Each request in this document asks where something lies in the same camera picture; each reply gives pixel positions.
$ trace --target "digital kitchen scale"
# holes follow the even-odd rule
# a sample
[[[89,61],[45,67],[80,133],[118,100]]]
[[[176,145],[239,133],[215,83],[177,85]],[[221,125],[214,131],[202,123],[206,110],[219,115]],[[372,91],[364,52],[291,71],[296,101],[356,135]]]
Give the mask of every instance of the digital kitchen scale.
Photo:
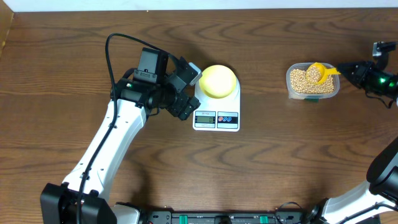
[[[233,79],[236,79],[234,88],[229,91],[228,96],[222,98],[210,97],[209,95],[214,94],[204,91],[201,88],[201,84],[204,82],[196,83],[195,85],[195,97],[198,98],[201,105],[198,109],[193,112],[193,128],[198,131],[239,131],[241,122],[241,86],[235,74],[227,67],[222,65],[214,65],[203,71],[202,78],[209,78],[209,76],[217,76],[217,78],[211,78],[210,81],[214,84],[212,87],[216,90],[224,88],[222,82],[227,82],[232,85],[235,83]]]

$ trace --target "container of chickpeas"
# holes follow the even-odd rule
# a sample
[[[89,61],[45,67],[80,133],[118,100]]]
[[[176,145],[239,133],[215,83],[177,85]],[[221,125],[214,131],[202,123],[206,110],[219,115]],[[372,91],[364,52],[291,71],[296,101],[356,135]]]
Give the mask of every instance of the container of chickpeas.
[[[308,80],[305,72],[312,65],[297,63],[292,65],[286,73],[286,84],[291,99],[324,99],[335,96],[340,89],[338,75],[330,75],[325,83],[317,85]],[[334,68],[328,63],[322,63],[326,68]]]

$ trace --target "clear plastic container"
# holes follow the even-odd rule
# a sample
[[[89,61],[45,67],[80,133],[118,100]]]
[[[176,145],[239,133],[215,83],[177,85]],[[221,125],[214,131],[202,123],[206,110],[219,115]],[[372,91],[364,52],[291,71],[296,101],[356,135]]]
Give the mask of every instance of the clear plastic container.
[[[290,82],[290,73],[292,72],[293,69],[300,69],[306,71],[307,68],[310,67],[314,62],[308,62],[308,63],[297,63],[292,65],[286,73],[286,84],[287,84],[287,91],[289,92],[289,98],[290,99],[298,99],[298,100],[304,100],[304,99],[325,99],[325,98],[330,98],[332,96],[335,96],[338,93],[338,90],[340,89],[340,80],[338,75],[332,75],[333,77],[333,86],[335,87],[335,90],[333,93],[320,93],[320,94],[314,94],[314,93],[297,93],[293,87],[292,83]],[[328,63],[322,63],[322,65],[326,66],[326,68],[334,68],[332,65]]]

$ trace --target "yellow beans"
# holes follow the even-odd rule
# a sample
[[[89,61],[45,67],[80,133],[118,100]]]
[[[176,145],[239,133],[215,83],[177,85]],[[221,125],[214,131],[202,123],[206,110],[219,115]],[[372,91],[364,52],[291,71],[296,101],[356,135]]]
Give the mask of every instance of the yellow beans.
[[[317,82],[320,79],[320,74],[319,77],[317,77],[317,73],[316,71],[314,71],[309,74],[308,78]],[[333,86],[333,77],[331,75],[323,84],[316,85],[307,80],[307,78],[305,77],[305,71],[299,69],[292,70],[292,72],[290,73],[290,82],[292,84],[292,88],[297,93],[322,94],[333,93],[333,91],[335,90],[335,87]]]

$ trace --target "wood grain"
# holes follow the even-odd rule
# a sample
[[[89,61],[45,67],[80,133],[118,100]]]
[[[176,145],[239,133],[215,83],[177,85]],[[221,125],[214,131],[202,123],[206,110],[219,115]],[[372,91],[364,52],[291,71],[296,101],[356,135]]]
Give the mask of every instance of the wood grain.
[[[175,210],[311,208],[365,180],[397,135],[397,108],[344,78],[336,97],[290,100],[299,62],[370,60],[398,35],[398,9],[19,13],[0,60],[0,222],[41,223],[39,197],[60,184],[102,122],[109,101],[108,34],[146,40],[200,68],[224,64],[242,88],[238,133],[198,132],[166,111],[148,120],[116,176],[110,204]],[[142,46],[115,38],[116,78]],[[388,70],[398,71],[391,54]],[[395,213],[384,223],[397,223]]]

